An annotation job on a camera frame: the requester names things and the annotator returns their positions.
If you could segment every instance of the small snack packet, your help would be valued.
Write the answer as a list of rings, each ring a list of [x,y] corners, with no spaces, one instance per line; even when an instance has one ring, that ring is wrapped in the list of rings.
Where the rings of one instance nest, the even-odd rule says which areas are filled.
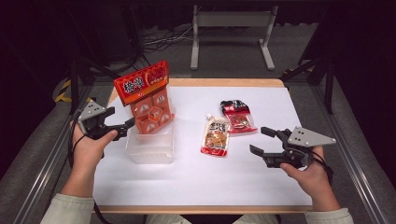
[[[215,118],[209,114],[207,118],[209,121],[205,127],[201,152],[208,155],[225,157],[228,149],[230,124],[227,119]]]
[[[230,133],[250,133],[257,130],[248,106],[240,100],[221,101],[221,110],[230,121]]]

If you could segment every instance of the white sleeve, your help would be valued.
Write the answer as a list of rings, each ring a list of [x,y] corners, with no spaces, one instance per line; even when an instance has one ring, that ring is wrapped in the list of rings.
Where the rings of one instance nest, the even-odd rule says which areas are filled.
[[[353,224],[347,208],[331,212],[306,212],[305,218],[308,224]]]
[[[57,194],[41,220],[41,224],[89,224],[93,198],[79,198]]]

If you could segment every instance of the hand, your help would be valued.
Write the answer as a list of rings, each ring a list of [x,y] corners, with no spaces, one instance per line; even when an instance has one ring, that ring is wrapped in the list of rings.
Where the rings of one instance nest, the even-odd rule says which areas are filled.
[[[324,159],[323,147],[314,147],[313,151]],[[288,176],[297,180],[303,191],[311,196],[314,211],[334,211],[341,208],[332,192],[327,174],[319,163],[313,161],[304,171],[297,170],[287,163],[280,164],[280,167]]]
[[[74,165],[61,193],[81,198],[91,198],[96,166],[102,158],[105,147],[117,136],[111,131],[98,140],[83,136],[82,130],[76,125],[73,134]]]

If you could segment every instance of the white tabletop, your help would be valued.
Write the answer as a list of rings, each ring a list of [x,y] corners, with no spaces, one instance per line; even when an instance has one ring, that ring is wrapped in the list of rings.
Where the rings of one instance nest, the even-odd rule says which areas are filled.
[[[260,131],[231,136],[224,158],[200,151],[206,114],[222,117],[219,104],[223,100],[247,104],[259,129],[293,130],[301,126],[286,88],[170,87],[170,97],[176,108],[172,163],[136,164],[125,151],[127,138],[110,143],[95,175],[93,197],[101,209],[127,213],[163,209],[182,214],[191,213],[193,207],[201,207],[197,213],[216,212],[211,207],[221,213],[235,209],[246,213],[244,208],[248,207],[262,208],[261,212],[295,212],[311,206],[310,197],[294,179],[281,169],[267,168],[249,151],[249,145],[253,145],[266,152],[282,152],[277,138]],[[115,106],[116,114],[106,119],[107,125],[121,124],[129,118],[120,98],[109,106]]]

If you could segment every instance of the clear plastic container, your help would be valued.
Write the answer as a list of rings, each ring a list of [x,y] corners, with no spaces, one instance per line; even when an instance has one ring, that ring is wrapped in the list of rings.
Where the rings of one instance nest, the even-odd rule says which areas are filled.
[[[140,134],[136,127],[129,130],[126,151],[138,164],[166,164],[174,155],[174,120],[153,134]]]

